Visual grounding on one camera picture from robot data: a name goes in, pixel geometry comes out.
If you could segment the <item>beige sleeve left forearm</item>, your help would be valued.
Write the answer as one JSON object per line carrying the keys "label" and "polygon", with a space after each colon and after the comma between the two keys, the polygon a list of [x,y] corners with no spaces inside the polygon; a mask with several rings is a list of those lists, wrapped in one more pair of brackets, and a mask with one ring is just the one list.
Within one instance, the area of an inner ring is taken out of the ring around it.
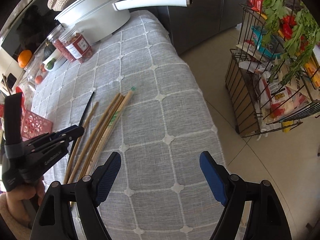
{"label": "beige sleeve left forearm", "polygon": [[21,225],[8,210],[6,194],[1,194],[1,239],[29,239],[31,230]]}

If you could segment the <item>person's left hand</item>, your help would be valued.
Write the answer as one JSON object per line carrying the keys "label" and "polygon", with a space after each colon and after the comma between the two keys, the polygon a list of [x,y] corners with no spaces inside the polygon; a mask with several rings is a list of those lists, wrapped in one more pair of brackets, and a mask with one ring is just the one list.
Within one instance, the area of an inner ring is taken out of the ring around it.
{"label": "person's left hand", "polygon": [[45,195],[43,180],[44,177],[42,176],[35,186],[20,185],[6,193],[9,213],[23,226],[28,227],[31,221],[23,200],[29,200],[36,196],[37,203],[40,206]]}

